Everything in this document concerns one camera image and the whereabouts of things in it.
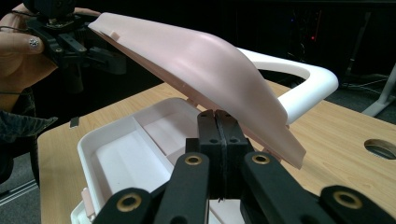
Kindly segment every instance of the person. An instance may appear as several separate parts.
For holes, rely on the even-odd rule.
[[[31,87],[49,76],[57,66],[42,54],[45,46],[40,38],[21,32],[30,18],[22,13],[33,13],[24,4],[19,4],[13,11],[19,13],[8,13],[0,20],[0,159],[10,157],[6,152],[18,155],[18,151],[29,150],[32,165],[36,165],[36,137],[57,118],[35,116]],[[97,11],[79,7],[75,12],[100,15]],[[38,181],[38,167],[33,168]]]

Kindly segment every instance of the white plastic handle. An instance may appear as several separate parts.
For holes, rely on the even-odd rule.
[[[286,124],[292,124],[338,88],[338,79],[331,71],[290,60],[280,59],[247,49],[239,49],[257,67],[302,77],[305,82],[279,96],[279,102],[288,113]]]

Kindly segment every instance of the wooden table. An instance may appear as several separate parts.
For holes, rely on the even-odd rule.
[[[270,83],[280,95],[287,88]],[[184,95],[167,84],[138,93],[114,105],[83,116],[76,128],[66,123],[38,138],[41,219],[47,223],[70,223],[72,210],[87,187],[77,152],[79,139],[111,121],[169,97]],[[382,139],[396,145],[396,126],[352,110],[321,102],[290,126],[307,150],[303,168],[282,164],[307,190],[343,185],[363,193],[396,217],[396,161],[368,152],[364,142]]]

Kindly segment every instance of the black mount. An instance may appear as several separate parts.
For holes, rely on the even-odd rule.
[[[116,75],[126,73],[126,57],[107,50],[106,41],[88,28],[95,16],[73,13],[75,1],[24,0],[23,3],[31,11],[38,11],[36,17],[26,22],[27,29],[43,40],[44,54],[62,71],[68,92],[83,91],[80,67],[91,66]]]
[[[332,186],[316,196],[270,154],[255,151],[222,110],[198,116],[199,138],[186,140],[170,180],[151,193],[124,189],[93,224],[207,223],[209,200],[240,199],[246,223],[396,223],[354,189]]]

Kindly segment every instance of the curved plastic shell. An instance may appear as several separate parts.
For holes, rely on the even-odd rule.
[[[241,50],[207,33],[110,13],[90,28],[196,104],[227,111],[249,137],[302,166],[305,150],[286,126],[287,111]]]

